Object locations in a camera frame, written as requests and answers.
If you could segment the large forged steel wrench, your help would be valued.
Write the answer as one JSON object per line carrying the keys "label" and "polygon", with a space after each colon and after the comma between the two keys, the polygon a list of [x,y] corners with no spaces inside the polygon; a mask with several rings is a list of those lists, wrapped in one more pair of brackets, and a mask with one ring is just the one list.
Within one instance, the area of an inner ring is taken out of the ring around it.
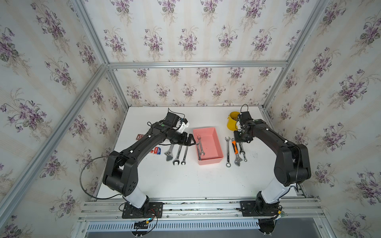
{"label": "large forged steel wrench", "polygon": [[166,161],[171,161],[173,159],[173,148],[174,148],[174,144],[171,144],[169,149],[164,153],[164,155],[166,156]]}

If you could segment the thin small silver wrench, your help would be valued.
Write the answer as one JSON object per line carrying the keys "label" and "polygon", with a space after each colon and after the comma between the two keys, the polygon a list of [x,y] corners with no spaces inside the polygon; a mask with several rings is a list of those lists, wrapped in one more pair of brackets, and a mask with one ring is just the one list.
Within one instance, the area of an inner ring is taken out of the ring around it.
{"label": "thin small silver wrench", "polygon": [[244,158],[244,161],[247,162],[247,158],[246,158],[246,152],[243,148],[243,143],[242,142],[239,142],[239,148],[240,148],[240,154],[243,155],[243,158]]}

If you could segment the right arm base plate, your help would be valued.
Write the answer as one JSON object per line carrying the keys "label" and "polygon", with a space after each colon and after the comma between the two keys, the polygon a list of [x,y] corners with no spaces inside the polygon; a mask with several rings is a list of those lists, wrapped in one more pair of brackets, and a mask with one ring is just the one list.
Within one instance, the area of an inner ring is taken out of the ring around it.
{"label": "right arm base plate", "polygon": [[277,217],[282,211],[278,203],[267,204],[262,201],[240,201],[240,209],[244,217]]}

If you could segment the large combination wrench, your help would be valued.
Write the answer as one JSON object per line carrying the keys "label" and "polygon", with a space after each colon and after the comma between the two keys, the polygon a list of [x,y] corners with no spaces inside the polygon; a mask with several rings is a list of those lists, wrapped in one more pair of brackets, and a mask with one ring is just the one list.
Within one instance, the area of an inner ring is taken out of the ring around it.
{"label": "large combination wrench", "polygon": [[181,154],[182,147],[183,147],[182,145],[179,146],[176,157],[173,160],[173,165],[179,165],[180,164],[180,154]]}

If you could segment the pink plastic storage box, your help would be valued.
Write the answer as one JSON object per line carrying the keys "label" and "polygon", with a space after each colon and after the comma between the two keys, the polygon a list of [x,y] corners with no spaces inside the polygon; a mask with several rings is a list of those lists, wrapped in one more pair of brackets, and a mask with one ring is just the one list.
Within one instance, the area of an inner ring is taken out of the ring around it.
{"label": "pink plastic storage box", "polygon": [[202,146],[205,152],[204,156],[201,156],[201,161],[198,161],[200,166],[218,164],[224,158],[220,141],[216,128],[199,128],[193,130],[193,136],[198,143],[197,136],[201,136]]}

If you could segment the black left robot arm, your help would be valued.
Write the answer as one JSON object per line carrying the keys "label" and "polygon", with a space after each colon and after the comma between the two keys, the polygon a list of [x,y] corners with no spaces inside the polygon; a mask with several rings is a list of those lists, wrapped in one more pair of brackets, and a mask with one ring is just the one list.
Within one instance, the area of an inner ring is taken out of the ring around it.
{"label": "black left robot arm", "polygon": [[113,151],[107,159],[102,183],[118,192],[136,209],[146,209],[149,197],[138,187],[138,166],[142,160],[159,144],[170,141],[171,145],[193,146],[195,139],[185,132],[189,122],[173,113],[165,119],[149,125],[149,130],[141,139],[127,149]]}

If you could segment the medium end wrench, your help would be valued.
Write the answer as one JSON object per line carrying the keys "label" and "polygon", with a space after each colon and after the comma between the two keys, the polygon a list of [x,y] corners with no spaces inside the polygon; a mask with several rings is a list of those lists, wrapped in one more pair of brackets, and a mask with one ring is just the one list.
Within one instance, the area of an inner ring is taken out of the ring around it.
{"label": "medium end wrench", "polygon": [[203,149],[203,146],[202,146],[201,136],[198,135],[197,139],[198,139],[199,154],[200,154],[200,156],[204,156],[205,152],[204,152],[204,149]]}

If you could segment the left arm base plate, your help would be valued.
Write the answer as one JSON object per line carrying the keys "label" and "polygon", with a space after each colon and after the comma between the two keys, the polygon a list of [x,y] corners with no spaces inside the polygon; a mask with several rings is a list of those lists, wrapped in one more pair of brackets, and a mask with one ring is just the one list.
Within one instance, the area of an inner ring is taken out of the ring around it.
{"label": "left arm base plate", "polygon": [[163,205],[163,202],[146,202],[142,208],[136,208],[125,202],[123,203],[122,218],[162,218]]}

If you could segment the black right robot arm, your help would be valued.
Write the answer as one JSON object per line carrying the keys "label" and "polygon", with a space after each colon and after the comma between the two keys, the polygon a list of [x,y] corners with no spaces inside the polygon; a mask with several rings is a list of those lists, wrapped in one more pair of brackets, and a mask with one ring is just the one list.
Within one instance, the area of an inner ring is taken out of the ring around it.
{"label": "black right robot arm", "polygon": [[291,186],[311,178],[309,152],[305,145],[295,144],[280,136],[262,119],[254,120],[248,111],[238,114],[240,129],[234,132],[236,142],[251,143],[257,138],[276,155],[275,178],[257,194],[254,210],[259,214],[278,208],[280,199]]}

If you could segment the short end wrench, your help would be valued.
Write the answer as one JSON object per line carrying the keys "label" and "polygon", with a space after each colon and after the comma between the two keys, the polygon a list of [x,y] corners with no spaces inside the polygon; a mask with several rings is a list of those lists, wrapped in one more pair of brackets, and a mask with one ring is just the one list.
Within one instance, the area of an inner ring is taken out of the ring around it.
{"label": "short end wrench", "polygon": [[229,143],[230,143],[230,137],[225,137],[226,141],[226,167],[230,168],[231,163],[230,163],[230,148],[229,148]]}

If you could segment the small combination wrench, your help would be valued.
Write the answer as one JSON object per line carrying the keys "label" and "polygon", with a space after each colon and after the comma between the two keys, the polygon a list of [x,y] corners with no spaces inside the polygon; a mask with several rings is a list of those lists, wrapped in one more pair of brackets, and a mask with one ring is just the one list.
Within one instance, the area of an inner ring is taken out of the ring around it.
{"label": "small combination wrench", "polygon": [[186,146],[185,153],[184,153],[184,156],[183,156],[183,160],[181,161],[181,165],[185,165],[186,164],[186,158],[187,158],[188,149],[189,149],[189,147]]}

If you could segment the silver end wrench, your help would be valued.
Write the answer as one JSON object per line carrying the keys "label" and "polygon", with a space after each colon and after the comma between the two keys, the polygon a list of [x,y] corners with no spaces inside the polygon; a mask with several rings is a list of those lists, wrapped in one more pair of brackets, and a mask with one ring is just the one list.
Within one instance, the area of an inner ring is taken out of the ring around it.
{"label": "silver end wrench", "polygon": [[196,143],[195,146],[196,146],[198,161],[201,161],[201,151],[200,151],[199,143]]}

